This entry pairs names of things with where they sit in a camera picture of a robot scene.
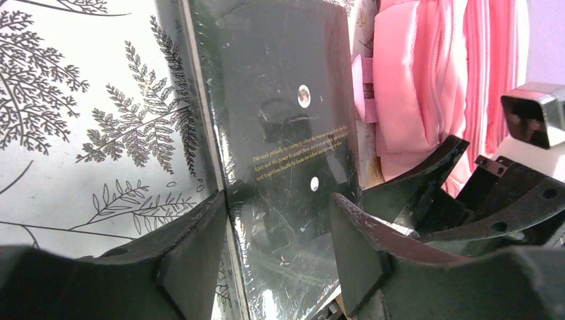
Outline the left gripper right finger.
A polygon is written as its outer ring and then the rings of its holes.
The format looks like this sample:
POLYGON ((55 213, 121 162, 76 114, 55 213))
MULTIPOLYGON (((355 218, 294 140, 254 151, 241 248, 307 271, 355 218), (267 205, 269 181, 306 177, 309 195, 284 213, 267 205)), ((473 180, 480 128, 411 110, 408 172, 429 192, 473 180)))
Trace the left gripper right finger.
POLYGON ((338 193, 330 198, 330 225, 349 317, 564 318, 563 249, 455 255, 399 233, 338 193))

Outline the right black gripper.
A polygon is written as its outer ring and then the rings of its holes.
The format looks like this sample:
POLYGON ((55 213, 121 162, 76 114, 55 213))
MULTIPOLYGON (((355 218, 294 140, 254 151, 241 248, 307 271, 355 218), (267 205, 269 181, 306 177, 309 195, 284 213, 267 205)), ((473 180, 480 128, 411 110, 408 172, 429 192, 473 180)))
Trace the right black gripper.
POLYGON ((464 205, 442 186, 468 145, 448 136, 415 168, 363 191, 360 208, 419 235, 431 233, 419 238, 426 245, 563 247, 564 183, 503 156, 477 158, 458 196, 470 210, 466 219, 464 205))

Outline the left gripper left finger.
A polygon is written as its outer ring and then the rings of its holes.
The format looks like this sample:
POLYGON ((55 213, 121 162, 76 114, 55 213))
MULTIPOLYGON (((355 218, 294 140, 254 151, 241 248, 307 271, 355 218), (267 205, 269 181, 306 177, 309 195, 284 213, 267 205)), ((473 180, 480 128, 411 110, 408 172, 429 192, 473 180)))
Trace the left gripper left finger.
POLYGON ((100 257, 1 248, 2 319, 210 319, 227 222, 217 191, 100 257))

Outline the pink school backpack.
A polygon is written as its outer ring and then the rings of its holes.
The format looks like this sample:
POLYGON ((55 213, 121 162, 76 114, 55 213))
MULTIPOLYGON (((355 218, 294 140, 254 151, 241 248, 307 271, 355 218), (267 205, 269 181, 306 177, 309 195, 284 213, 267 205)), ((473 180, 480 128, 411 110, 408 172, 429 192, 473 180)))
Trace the pink school backpack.
POLYGON ((372 56, 355 57, 352 72, 385 180, 455 135, 470 145, 443 188, 460 193, 475 159, 508 135, 500 96, 525 82, 529 29, 526 1, 380 2, 372 56))

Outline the black paperback book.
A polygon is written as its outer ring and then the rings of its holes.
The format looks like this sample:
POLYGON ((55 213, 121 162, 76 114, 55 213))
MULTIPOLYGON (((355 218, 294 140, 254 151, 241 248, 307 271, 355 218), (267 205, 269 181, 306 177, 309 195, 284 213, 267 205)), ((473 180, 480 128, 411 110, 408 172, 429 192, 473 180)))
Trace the black paperback book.
POLYGON ((328 1, 181 1, 241 319, 312 319, 339 285, 330 198, 360 192, 348 16, 328 1))

